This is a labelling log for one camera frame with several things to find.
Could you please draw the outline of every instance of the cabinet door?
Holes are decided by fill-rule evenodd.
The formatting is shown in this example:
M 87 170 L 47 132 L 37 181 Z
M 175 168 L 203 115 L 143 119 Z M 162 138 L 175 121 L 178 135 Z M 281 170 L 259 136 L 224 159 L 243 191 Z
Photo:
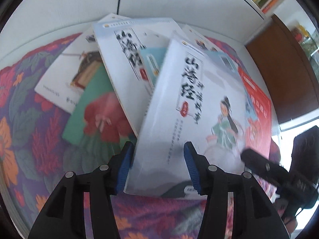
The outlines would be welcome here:
M 242 43 L 264 21 L 264 14 L 250 0 L 120 0 L 119 14 L 171 17 Z
M 267 85 L 279 123 L 319 107 L 319 84 L 304 51 L 283 22 L 271 25 L 247 50 Z

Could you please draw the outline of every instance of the floral tablecloth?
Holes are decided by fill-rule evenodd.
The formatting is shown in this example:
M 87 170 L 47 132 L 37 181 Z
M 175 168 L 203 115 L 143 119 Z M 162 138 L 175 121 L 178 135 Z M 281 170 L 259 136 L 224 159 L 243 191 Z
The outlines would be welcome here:
M 104 164 L 101 156 L 62 139 L 70 114 L 34 92 L 47 68 L 78 35 L 31 51 L 0 71 L 2 170 L 9 194 L 29 229 L 65 172 L 72 170 L 82 174 Z M 242 65 L 231 47 L 211 41 Z M 261 179 L 258 181 L 271 196 L 273 186 Z M 112 206 L 121 238 L 191 239 L 197 238 L 205 201 L 155 199 L 122 193 L 112 198 Z M 88 193 L 85 193 L 84 207 L 87 237 L 93 238 Z M 231 236 L 232 210 L 230 199 L 225 238 Z

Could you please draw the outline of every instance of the black mechanical device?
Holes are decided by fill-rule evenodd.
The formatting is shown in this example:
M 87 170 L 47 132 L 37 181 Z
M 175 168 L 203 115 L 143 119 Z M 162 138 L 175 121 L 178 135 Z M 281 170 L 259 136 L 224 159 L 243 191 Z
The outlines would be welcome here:
M 198 239 L 223 239 L 227 220 L 228 192 L 234 195 L 232 239 L 288 239 L 283 220 L 294 217 L 299 208 L 312 208 L 318 199 L 319 128 L 314 127 L 294 140 L 290 171 L 247 149 L 241 155 L 245 165 L 277 186 L 282 218 L 250 172 L 225 173 L 197 154 L 191 142 L 184 145 L 184 158 L 194 189 L 207 195 Z M 90 192 L 92 229 L 95 239 L 120 239 L 110 195 L 125 186 L 134 146 L 127 142 L 119 155 L 88 174 L 67 172 L 58 183 L 40 214 L 29 239 L 84 239 L 83 193 Z

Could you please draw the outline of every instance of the red oval label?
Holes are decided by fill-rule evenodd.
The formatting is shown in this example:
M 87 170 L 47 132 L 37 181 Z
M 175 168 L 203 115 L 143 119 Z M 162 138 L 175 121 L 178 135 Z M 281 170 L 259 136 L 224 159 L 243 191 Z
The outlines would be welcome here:
M 145 81 L 148 81 L 146 71 L 144 68 L 140 68 L 140 73 L 141 73 L 142 79 Z
M 187 102 L 183 102 L 183 105 L 181 106 L 181 115 L 182 117 L 186 117 L 188 113 L 188 103 Z

